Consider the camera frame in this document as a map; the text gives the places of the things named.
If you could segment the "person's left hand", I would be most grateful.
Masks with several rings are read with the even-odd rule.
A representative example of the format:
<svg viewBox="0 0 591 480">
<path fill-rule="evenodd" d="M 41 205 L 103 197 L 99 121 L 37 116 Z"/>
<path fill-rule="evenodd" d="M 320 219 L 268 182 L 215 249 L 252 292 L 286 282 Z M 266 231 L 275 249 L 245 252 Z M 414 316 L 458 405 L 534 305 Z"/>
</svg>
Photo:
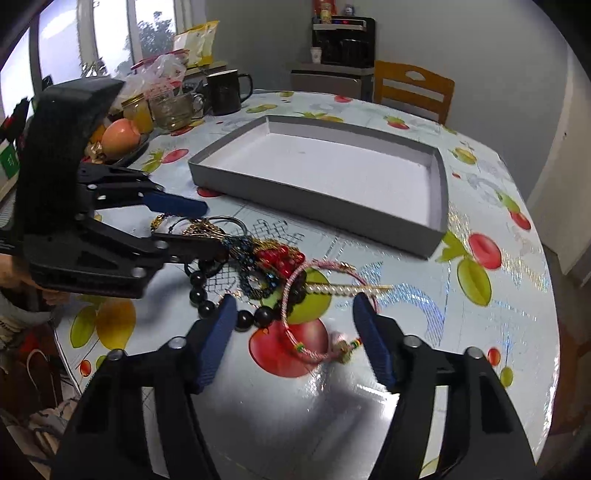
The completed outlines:
<svg viewBox="0 0 591 480">
<path fill-rule="evenodd" d="M 11 290 L 19 290 L 24 287 L 34 288 L 42 294 L 44 301 L 49 306 L 65 304 L 70 299 L 70 294 L 67 292 L 41 288 L 34 282 L 23 261 L 6 254 L 1 255 L 1 287 Z"/>
</svg>

